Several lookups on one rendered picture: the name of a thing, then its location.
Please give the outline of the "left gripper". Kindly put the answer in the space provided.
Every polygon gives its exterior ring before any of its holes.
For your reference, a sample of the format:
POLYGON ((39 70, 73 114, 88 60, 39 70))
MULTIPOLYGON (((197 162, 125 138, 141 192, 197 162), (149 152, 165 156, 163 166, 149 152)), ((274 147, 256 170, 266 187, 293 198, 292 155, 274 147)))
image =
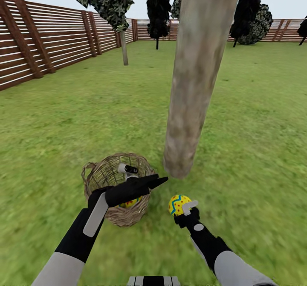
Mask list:
POLYGON ((168 180, 168 177, 159 178, 158 174, 151 176, 129 177, 125 182, 116 185, 116 197, 121 204, 150 194, 150 190, 168 180))

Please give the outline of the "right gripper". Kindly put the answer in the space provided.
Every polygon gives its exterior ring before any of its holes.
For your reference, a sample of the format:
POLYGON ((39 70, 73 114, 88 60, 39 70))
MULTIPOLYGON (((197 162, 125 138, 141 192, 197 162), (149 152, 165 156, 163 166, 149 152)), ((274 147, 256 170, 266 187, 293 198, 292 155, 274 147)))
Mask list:
POLYGON ((190 209, 191 214, 186 216, 185 214, 176 216, 174 214, 174 221, 177 225, 179 225, 180 228, 184 228, 187 227, 188 228, 188 223, 191 219, 196 219, 196 220, 200 220, 200 216, 199 216, 199 211, 197 208, 193 208, 192 210, 190 209))

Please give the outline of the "wicker basket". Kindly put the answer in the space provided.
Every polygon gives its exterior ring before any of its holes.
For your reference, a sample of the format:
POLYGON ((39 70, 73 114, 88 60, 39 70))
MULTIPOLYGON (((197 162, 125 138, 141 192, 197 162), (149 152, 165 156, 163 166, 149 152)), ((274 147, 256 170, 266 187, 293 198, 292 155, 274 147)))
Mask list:
MULTIPOLYGON (((151 176, 156 174, 156 170, 151 168, 149 162, 142 156, 139 156, 135 153, 115 153, 113 155, 109 155, 107 158, 99 161, 98 163, 90 162, 89 164, 82 167, 83 172, 81 173, 81 177, 85 183, 84 186, 84 195, 86 197, 87 203, 89 200, 90 195, 92 194, 91 190, 91 179, 94 177, 96 172, 102 171, 102 166, 105 162, 109 163, 111 159, 115 159, 117 157, 128 157, 128 158, 135 158, 137 160, 140 160, 142 163, 145 164, 144 167, 144 176, 151 176), (91 173, 87 176, 87 179, 85 179, 85 170, 87 168, 92 168, 91 173)), ((109 171, 113 171, 115 168, 113 166, 109 167, 109 171)), ((140 219, 144 216, 144 214, 147 211, 148 202, 150 199, 151 194, 144 195, 142 198, 140 198, 139 201, 136 202, 132 207, 130 208, 120 208, 118 206, 116 207, 109 207, 106 214, 104 215, 105 218, 109 219, 112 223, 117 225, 118 227, 122 228, 128 228, 132 227, 135 223, 139 222, 140 219)))

